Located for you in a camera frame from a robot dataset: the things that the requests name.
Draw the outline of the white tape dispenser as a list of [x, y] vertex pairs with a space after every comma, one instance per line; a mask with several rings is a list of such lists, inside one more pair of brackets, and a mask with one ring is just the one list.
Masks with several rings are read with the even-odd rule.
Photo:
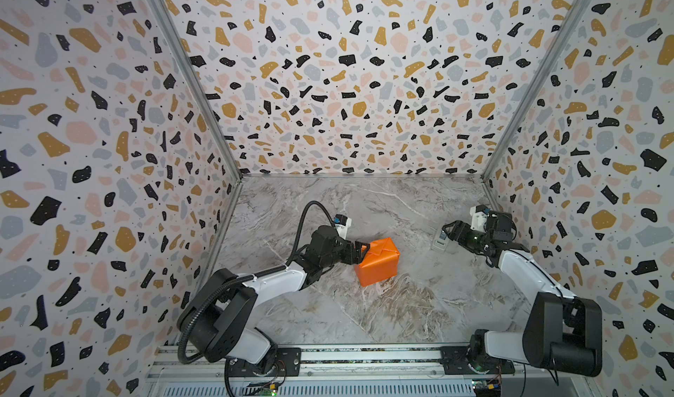
[[447, 251], [448, 246], [450, 244], [450, 239], [442, 226], [440, 226], [434, 235], [432, 244], [431, 244], [431, 249], [436, 252], [444, 253]]

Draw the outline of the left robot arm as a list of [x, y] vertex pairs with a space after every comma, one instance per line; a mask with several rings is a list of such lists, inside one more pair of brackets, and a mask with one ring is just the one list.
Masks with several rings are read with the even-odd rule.
[[235, 358], [259, 373], [270, 371], [278, 345], [261, 330], [247, 326], [253, 310], [312, 286], [335, 265], [361, 264], [369, 250], [369, 244], [344, 239], [337, 228], [323, 225], [312, 233], [310, 244], [293, 251], [285, 265], [246, 275], [228, 269], [214, 272], [179, 317], [178, 361], [190, 365], [200, 358], [210, 363]]

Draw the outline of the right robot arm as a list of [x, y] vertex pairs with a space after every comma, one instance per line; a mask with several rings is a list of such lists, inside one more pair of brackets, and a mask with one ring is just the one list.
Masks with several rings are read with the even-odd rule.
[[510, 214], [472, 207], [471, 221], [453, 221], [442, 227], [439, 239], [453, 241], [483, 257], [514, 282], [531, 309], [523, 332], [478, 329], [466, 352], [474, 372], [491, 373], [505, 362], [590, 378], [603, 367], [602, 311], [591, 299], [563, 287], [517, 242]]

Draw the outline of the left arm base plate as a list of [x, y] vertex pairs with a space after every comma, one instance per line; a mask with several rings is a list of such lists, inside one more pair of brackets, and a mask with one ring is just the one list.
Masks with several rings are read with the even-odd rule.
[[242, 358], [226, 363], [227, 372], [233, 378], [247, 377], [298, 377], [302, 361], [300, 347], [272, 347], [256, 364]]

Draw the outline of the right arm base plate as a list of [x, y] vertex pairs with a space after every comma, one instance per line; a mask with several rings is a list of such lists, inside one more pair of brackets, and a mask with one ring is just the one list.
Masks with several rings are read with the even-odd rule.
[[469, 345], [442, 346], [440, 364], [446, 375], [515, 374], [514, 364], [474, 351]]

